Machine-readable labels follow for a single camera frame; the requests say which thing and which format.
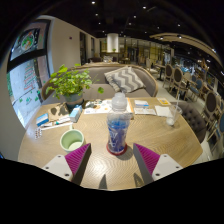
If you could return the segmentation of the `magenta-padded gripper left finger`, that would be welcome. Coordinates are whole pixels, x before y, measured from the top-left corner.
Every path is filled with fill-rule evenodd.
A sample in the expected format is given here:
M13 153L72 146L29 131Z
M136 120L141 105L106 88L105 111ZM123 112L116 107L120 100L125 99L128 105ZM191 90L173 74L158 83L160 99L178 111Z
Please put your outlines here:
M50 162L43 166L43 169L65 180L80 185L90 155L91 144L88 143L68 153L66 156L55 156Z

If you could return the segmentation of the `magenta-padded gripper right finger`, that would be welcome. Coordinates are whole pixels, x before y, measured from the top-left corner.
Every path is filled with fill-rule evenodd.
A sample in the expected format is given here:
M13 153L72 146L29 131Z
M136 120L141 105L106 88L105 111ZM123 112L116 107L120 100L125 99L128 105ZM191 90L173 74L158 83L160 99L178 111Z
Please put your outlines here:
M136 143L133 144L133 153L145 184L152 183L182 169L182 166L168 154L159 155Z

